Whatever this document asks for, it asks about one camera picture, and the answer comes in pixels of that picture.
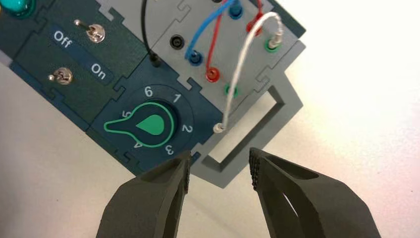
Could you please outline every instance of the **white table surface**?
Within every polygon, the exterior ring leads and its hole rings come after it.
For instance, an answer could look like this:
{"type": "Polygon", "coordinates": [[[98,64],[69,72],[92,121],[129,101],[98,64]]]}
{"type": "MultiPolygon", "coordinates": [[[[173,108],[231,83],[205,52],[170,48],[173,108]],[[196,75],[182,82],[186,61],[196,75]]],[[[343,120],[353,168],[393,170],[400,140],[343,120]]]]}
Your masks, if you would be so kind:
{"type": "MultiPolygon", "coordinates": [[[[419,237],[419,2],[281,3],[308,30],[287,71],[304,107],[265,150],[346,183],[382,237],[419,237]]],[[[0,66],[1,238],[93,238],[105,205],[132,177],[0,66]]],[[[226,189],[192,176],[178,237],[269,237],[249,169],[226,189]]]]}

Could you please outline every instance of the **electronics training board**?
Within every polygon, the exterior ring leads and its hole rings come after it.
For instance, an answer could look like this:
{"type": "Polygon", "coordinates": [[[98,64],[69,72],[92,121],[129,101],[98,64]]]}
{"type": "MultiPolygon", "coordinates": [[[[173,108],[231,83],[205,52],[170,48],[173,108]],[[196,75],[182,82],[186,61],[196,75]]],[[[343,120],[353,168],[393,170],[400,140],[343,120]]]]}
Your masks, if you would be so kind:
{"type": "MultiPolygon", "coordinates": [[[[220,1],[148,1],[148,40],[162,59],[160,67],[151,65],[142,43],[141,0],[27,2],[33,9],[26,17],[16,17],[4,7],[0,12],[0,61],[135,175],[191,150],[191,172],[225,187],[246,166],[249,148],[263,148],[302,107],[284,71],[304,49],[299,38],[305,29],[273,0],[263,0],[263,12],[275,11],[282,17],[282,46],[274,53],[265,50],[264,43],[276,27],[267,22],[250,48],[229,128],[221,134],[215,134],[213,126],[221,122],[225,86],[247,35],[246,25],[258,11],[256,1],[240,1],[239,19],[223,15],[212,60],[222,75],[216,83],[206,80],[205,63],[193,66],[184,54],[201,22],[220,7],[220,1]],[[103,27],[104,40],[92,42],[74,24],[76,19],[103,27]],[[170,45],[174,35],[185,40],[183,48],[170,45]],[[68,85],[49,78],[60,68],[71,71],[68,85]],[[266,91],[275,106],[221,163],[209,156],[266,91]]],[[[195,47],[204,61],[213,27],[214,22],[195,47]]]]}

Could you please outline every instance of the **blue wire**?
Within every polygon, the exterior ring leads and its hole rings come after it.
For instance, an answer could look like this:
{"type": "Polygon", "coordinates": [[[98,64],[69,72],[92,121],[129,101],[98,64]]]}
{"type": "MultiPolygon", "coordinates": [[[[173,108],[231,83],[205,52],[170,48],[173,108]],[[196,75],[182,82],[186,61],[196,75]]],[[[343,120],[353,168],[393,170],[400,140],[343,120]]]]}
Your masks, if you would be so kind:
{"type": "Polygon", "coordinates": [[[217,9],[215,12],[213,12],[210,16],[208,16],[201,26],[198,28],[197,32],[194,34],[193,39],[191,40],[190,45],[187,48],[187,51],[185,52],[185,59],[188,59],[191,55],[194,46],[196,45],[200,35],[203,33],[203,31],[207,28],[207,26],[215,20],[220,14],[222,14],[228,7],[230,7],[235,1],[238,0],[228,0],[225,4],[223,4],[219,9],[217,9]]]}

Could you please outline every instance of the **blue plug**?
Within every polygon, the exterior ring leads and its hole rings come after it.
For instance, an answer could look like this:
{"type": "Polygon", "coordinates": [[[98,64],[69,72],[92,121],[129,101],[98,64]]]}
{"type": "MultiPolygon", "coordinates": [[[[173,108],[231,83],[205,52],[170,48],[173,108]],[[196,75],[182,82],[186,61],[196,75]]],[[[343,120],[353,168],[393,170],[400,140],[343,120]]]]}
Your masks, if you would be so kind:
{"type": "Polygon", "coordinates": [[[188,61],[192,66],[199,66],[203,62],[203,56],[200,54],[200,52],[193,51],[193,53],[188,58],[188,61]]]}
{"type": "Polygon", "coordinates": [[[242,17],[243,13],[244,11],[242,9],[241,2],[239,0],[235,0],[235,2],[229,8],[229,16],[232,19],[237,20],[242,17]]]}

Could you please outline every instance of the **white wire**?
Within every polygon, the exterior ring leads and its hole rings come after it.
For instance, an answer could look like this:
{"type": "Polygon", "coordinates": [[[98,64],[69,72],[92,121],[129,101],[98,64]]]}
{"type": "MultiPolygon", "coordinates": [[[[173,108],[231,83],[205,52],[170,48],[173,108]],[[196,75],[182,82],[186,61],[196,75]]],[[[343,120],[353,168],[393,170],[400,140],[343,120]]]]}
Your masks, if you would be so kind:
{"type": "Polygon", "coordinates": [[[254,40],[255,34],[258,31],[258,29],[260,29],[263,26],[265,21],[267,21],[269,18],[272,18],[272,17],[275,18],[276,21],[277,21],[278,30],[277,30],[275,36],[272,38],[271,41],[276,43],[277,46],[281,43],[281,37],[283,35],[283,27],[282,27],[282,23],[281,23],[281,18],[275,12],[268,12],[268,13],[264,14],[255,23],[252,30],[248,33],[248,35],[245,39],[244,45],[242,46],[242,49],[239,53],[238,64],[236,65],[236,69],[235,69],[235,72],[233,73],[232,81],[230,82],[229,93],[227,95],[227,100],[226,100],[226,107],[225,107],[225,110],[223,112],[223,121],[222,121],[222,123],[217,123],[216,125],[214,125],[213,131],[215,133],[222,133],[227,128],[227,124],[228,124],[228,121],[229,121],[229,112],[230,112],[230,109],[231,109],[231,106],[232,106],[232,101],[233,101],[233,94],[235,92],[236,85],[238,84],[239,77],[241,76],[242,67],[243,67],[245,59],[247,57],[248,49],[249,49],[252,41],[254,40]]]}

